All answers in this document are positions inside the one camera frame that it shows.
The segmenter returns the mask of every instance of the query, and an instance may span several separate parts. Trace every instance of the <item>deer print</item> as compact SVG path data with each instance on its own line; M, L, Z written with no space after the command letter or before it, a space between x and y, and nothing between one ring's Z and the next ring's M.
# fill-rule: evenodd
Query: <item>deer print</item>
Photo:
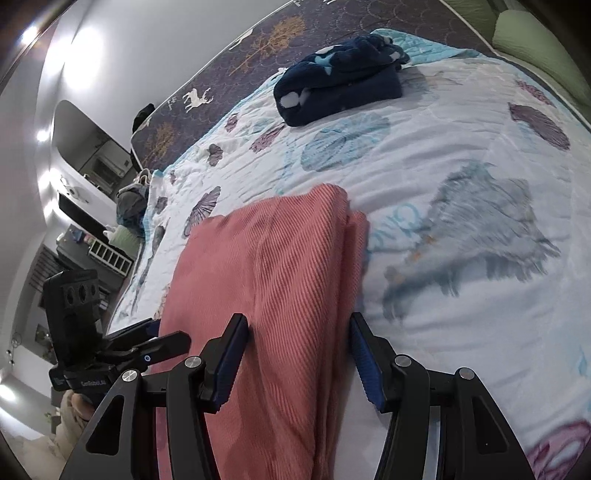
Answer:
M185 105L185 111L189 113L193 108L197 108L204 103L211 103L213 97L210 99L205 98L209 90L211 90L211 87L203 92L202 97L199 96L196 88L191 90L188 94L183 95L184 103L187 103L187 101L189 102L188 105Z

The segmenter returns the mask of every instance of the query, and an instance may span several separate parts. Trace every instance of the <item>pink blanket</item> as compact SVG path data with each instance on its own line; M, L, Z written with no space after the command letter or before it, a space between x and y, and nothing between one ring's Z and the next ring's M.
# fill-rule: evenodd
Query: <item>pink blanket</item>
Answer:
M236 312L252 331L230 400L206 415L222 480L332 477L367 229L365 215L350 212L346 192L334 185L263 200L193 228L160 334L184 330L197 355ZM171 478L165 421L161 410L163 480Z

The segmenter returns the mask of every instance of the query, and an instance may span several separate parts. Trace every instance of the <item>green pillow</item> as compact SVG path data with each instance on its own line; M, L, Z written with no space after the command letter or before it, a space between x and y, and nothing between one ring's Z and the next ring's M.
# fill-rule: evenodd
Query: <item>green pillow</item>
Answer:
M445 0L488 41L495 33L496 15L486 0Z
M576 100L591 106L591 88L583 74L558 38L531 13L502 12L496 22L492 45L548 73Z
M127 230L126 227L117 225L113 235L109 238L109 243L113 245L113 247L123 250L132 260L138 258L141 243L139 238Z

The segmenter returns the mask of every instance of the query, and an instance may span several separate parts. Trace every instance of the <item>metal screw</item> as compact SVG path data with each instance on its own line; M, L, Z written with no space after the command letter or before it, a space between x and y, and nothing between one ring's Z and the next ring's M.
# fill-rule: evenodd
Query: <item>metal screw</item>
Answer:
M197 368L201 365L202 360L198 356L190 356L185 360L185 367L187 368Z
M472 380L472 378L474 378L476 374L469 368L461 368L460 369L460 377L462 377L464 380Z
M394 359L394 363L396 363L396 365L398 365L399 367L410 367L411 359L409 357L407 357L406 355L398 355L395 359Z
M127 370L123 375L121 375L124 382L133 382L136 378L138 378L138 373L135 370Z

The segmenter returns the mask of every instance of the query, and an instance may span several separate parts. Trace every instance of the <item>folded navy blanket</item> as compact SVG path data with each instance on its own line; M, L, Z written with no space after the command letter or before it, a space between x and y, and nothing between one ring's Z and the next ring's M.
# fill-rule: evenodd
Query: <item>folded navy blanket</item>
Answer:
M400 98L397 72L410 60L391 38L371 34L322 48L275 84L279 114L291 127L379 100Z

